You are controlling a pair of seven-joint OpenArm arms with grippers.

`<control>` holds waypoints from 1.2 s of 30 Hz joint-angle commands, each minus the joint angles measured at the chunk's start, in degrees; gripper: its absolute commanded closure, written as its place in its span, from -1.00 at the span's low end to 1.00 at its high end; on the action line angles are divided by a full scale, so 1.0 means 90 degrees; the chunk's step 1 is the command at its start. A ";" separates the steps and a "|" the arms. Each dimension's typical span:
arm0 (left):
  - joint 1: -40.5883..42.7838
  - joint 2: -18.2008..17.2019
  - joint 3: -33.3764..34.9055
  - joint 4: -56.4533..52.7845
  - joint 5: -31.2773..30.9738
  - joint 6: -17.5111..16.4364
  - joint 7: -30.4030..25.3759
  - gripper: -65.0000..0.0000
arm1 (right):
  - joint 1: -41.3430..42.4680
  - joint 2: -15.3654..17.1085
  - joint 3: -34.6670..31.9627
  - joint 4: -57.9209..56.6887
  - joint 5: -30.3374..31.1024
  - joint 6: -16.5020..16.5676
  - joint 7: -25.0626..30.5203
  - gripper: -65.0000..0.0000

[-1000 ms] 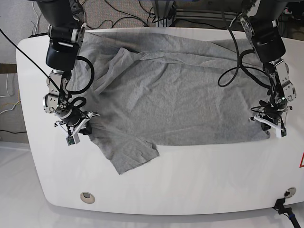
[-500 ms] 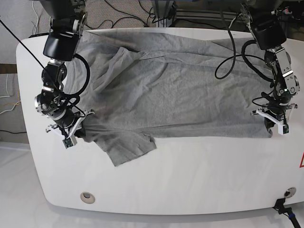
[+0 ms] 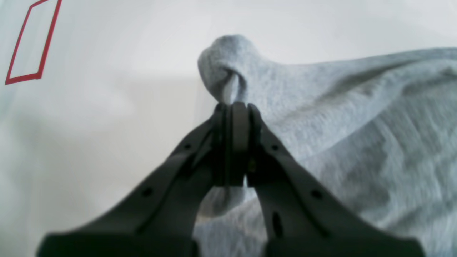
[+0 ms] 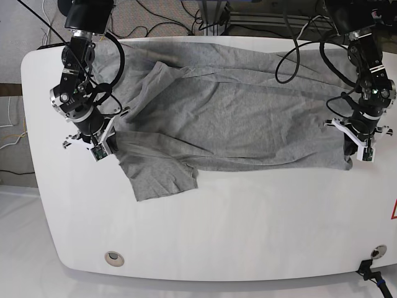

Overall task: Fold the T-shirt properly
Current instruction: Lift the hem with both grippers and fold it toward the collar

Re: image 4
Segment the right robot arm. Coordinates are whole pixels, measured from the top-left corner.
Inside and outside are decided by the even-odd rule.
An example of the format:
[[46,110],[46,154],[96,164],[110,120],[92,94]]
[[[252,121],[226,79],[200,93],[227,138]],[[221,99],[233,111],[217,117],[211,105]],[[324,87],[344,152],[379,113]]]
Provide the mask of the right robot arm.
[[[113,88],[120,81],[125,67],[123,48],[107,31],[114,6],[113,1],[72,1],[65,27],[72,31],[73,36],[62,52],[64,68],[60,84],[50,91],[50,102],[54,110],[78,129],[76,135],[67,136],[63,147],[80,145],[96,161],[118,150],[114,123],[124,112],[121,105],[109,114],[99,110],[99,106],[113,97]],[[92,76],[96,47],[92,38],[95,35],[108,38],[119,52],[119,68],[109,83],[96,83]]]

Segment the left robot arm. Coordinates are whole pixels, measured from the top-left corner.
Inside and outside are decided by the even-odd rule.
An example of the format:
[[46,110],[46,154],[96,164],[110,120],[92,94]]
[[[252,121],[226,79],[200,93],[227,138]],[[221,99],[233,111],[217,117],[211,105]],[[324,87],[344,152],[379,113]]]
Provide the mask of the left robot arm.
[[344,133],[344,154],[356,155],[359,161],[373,162],[375,134],[392,135],[392,129],[378,126],[382,115],[396,99],[396,85],[389,79],[383,65],[381,45],[376,33],[396,33],[396,3],[393,1],[325,1],[324,8],[333,21],[334,33],[349,39],[348,59],[356,67],[357,80],[347,79],[328,60],[325,42],[320,43],[320,54],[343,82],[360,94],[358,101],[347,93],[341,97],[353,110],[351,116],[327,123]]

